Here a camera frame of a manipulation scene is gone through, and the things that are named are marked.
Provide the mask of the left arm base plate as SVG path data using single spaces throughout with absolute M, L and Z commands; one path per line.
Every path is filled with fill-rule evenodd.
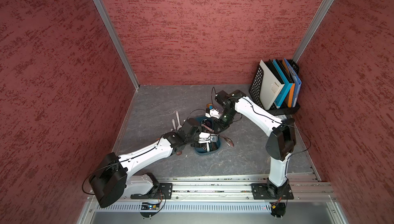
M 153 186 L 151 190 L 148 191 L 146 194 L 134 194 L 131 195 L 131 199 L 171 199 L 172 196 L 172 183 L 158 183 Z

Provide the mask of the white folder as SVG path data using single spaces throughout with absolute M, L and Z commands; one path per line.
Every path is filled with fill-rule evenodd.
M 263 108 L 265 110 L 270 110 L 274 101 L 278 97 L 283 84 L 272 73 L 266 63 L 260 61 L 259 66 L 263 73 L 259 98 Z

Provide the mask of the orange folder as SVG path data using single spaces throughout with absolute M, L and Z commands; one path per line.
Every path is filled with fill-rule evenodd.
M 285 68 L 285 71 L 287 72 L 287 74 L 289 76 L 289 79 L 290 79 L 289 82 L 291 83 L 290 91 L 289 91 L 289 93 L 288 93 L 288 95 L 286 97 L 286 100 L 285 100 L 287 102 L 288 107 L 291 108 L 291 107 L 293 107 L 292 103 L 293 103 L 293 95 L 294 95 L 295 83 L 294 83 L 293 77 L 291 75 L 290 67 L 288 66 L 287 59 L 283 59 L 282 60 L 282 65 Z

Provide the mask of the aluminium front rail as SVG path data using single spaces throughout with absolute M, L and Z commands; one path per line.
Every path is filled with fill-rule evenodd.
M 172 183 L 173 201 L 265 201 L 254 200 L 251 193 L 251 184 L 266 184 L 264 177 L 238 177 L 238 178 L 183 178 L 164 179 L 160 183 Z M 289 179 L 289 185 L 295 202 L 329 202 L 338 200 L 331 183 L 319 182 L 310 175 L 297 175 Z

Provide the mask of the teal folder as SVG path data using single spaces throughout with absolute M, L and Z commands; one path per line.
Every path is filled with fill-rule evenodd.
M 288 104 L 287 104 L 288 101 L 286 99 L 287 99 L 294 83 L 293 83 L 293 80 L 291 79 L 289 73 L 286 71 L 284 65 L 280 61 L 278 61 L 277 59 L 274 59 L 273 65 L 280 76 L 281 83 L 283 84 L 283 87 L 274 102 L 274 104 L 276 105 L 276 108 L 281 108 L 283 105 L 288 106 Z

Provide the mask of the teal plastic storage box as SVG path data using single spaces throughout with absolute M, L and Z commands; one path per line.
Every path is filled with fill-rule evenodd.
M 215 134 L 212 129 L 212 119 L 211 118 L 200 116 L 200 117 L 196 117 L 195 119 L 200 122 L 202 132 Z M 219 149 L 221 148 L 222 143 L 221 143 L 219 136 L 218 136 L 218 139 L 219 140 L 216 143 L 200 144 L 199 142 L 197 142 L 195 144 L 191 144 L 191 146 L 194 148 L 194 150 L 196 151 L 196 153 L 198 155 L 210 155 L 215 152 L 218 152 Z

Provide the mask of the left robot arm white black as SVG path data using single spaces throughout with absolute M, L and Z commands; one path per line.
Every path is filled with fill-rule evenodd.
M 153 144 L 123 155 L 107 154 L 88 177 L 98 204 L 106 208 L 122 197 L 154 194 L 158 184 L 152 174 L 136 176 L 143 168 L 161 159 L 181 153 L 186 145 L 198 141 L 200 122 L 187 119 L 179 130 L 161 135 Z

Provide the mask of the right corner aluminium post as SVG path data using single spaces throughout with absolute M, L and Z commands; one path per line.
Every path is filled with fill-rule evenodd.
M 334 0 L 322 0 L 319 8 L 317 9 L 311 23 L 309 24 L 301 42 L 299 43 L 299 45 L 292 57 L 292 59 L 296 63 L 299 61 L 303 52 L 307 48 L 309 42 L 312 40 L 314 34 L 316 33 L 318 27 L 320 26 L 321 22 L 323 21 L 325 15 L 329 11 L 333 2 L 334 2 Z

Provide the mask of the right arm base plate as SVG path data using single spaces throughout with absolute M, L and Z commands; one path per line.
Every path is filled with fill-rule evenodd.
M 251 184 L 251 193 L 254 200 L 293 200 L 294 195 L 288 182 L 277 187 L 272 184 Z

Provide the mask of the white plastic spoon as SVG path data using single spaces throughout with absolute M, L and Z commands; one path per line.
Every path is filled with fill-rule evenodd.
M 176 129 L 179 130 L 182 127 L 181 122 L 180 122 L 179 112 L 176 111 L 175 115 L 176 115 L 176 120 L 177 120 L 177 123 L 178 123 L 178 126 L 177 126 Z

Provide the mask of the left corner aluminium post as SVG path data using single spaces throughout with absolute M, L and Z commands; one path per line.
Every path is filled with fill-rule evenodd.
M 134 88 L 138 91 L 140 89 L 140 83 L 137 80 L 137 76 L 134 72 L 134 70 L 131 67 L 131 64 L 129 62 L 129 59 L 127 57 L 127 54 L 122 46 L 121 40 L 116 32 L 116 29 L 110 19 L 110 16 L 108 14 L 108 11 L 104 5 L 103 0 L 93 0 L 93 3 L 107 29 L 107 32 L 115 46 L 115 49 L 117 50 L 117 53 L 126 69 L 126 72 L 130 78 L 130 80 L 133 83 Z

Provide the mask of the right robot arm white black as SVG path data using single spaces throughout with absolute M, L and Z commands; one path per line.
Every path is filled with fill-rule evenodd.
M 281 120 L 255 104 L 242 91 L 230 94 L 220 91 L 215 94 L 215 101 L 223 108 L 219 118 L 213 122 L 213 130 L 219 134 L 234 123 L 237 113 L 248 118 L 268 136 L 266 151 L 270 156 L 270 172 L 267 183 L 280 189 L 288 182 L 287 168 L 290 156 L 297 144 L 293 119 Z

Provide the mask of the corner aluminium post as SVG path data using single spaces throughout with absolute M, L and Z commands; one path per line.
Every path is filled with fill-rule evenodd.
M 318 27 L 320 26 L 321 22 L 323 21 L 325 15 L 329 11 L 333 2 L 334 2 L 334 0 L 322 0 L 319 8 L 317 9 L 311 23 L 309 24 L 301 42 L 299 43 L 299 45 L 292 57 L 292 59 L 296 63 L 299 61 L 303 52 L 307 48 L 309 42 L 312 40 L 314 34 L 316 33 Z
M 93 3 L 107 29 L 107 32 L 115 46 L 115 49 L 117 50 L 117 53 L 126 69 L 126 72 L 130 78 L 130 80 L 133 83 L 134 88 L 138 91 L 140 89 L 140 83 L 137 80 L 137 76 L 134 72 L 134 70 L 131 67 L 131 64 L 129 62 L 129 59 L 127 57 L 127 54 L 122 46 L 121 40 L 116 32 L 116 29 L 110 19 L 110 16 L 108 14 L 108 11 L 104 5 L 103 0 L 93 0 Z

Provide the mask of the rose gold spoon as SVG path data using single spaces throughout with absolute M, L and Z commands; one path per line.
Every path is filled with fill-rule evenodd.
M 221 136 L 221 138 L 224 139 L 224 140 L 226 141 L 226 143 L 227 143 L 230 147 L 234 147 L 234 146 L 235 146 L 234 142 L 233 142 L 230 138 L 225 137 L 225 136 Z

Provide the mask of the blue folder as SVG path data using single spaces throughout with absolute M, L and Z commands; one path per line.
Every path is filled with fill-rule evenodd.
M 287 59 L 284 59 L 283 63 L 286 65 L 289 75 L 292 77 L 293 82 L 294 82 L 292 107 L 295 107 L 297 105 L 298 96 L 299 96 L 301 84 L 302 84 L 302 81 L 300 80 L 300 78 L 298 76 L 300 68 L 293 60 L 288 61 Z

